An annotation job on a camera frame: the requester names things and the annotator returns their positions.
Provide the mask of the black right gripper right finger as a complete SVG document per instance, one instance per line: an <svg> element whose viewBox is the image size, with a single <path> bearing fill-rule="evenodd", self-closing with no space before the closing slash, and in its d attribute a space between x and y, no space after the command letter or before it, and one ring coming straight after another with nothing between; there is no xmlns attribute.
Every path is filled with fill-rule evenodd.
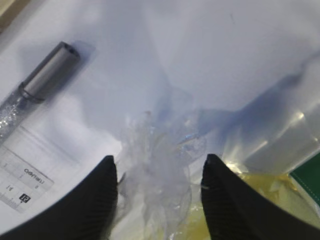
<svg viewBox="0 0 320 240"><path fill-rule="evenodd" d="M201 203L213 240L318 240L320 230L261 196L216 155L207 155Z"/></svg>

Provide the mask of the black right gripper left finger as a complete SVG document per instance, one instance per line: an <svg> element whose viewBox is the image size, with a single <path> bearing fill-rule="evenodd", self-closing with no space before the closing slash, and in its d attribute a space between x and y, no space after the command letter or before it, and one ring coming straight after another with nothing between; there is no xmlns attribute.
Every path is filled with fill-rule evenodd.
<svg viewBox="0 0 320 240"><path fill-rule="evenodd" d="M114 157L107 155L61 200L0 238L101 240L110 233L117 203L117 168Z"/></svg>

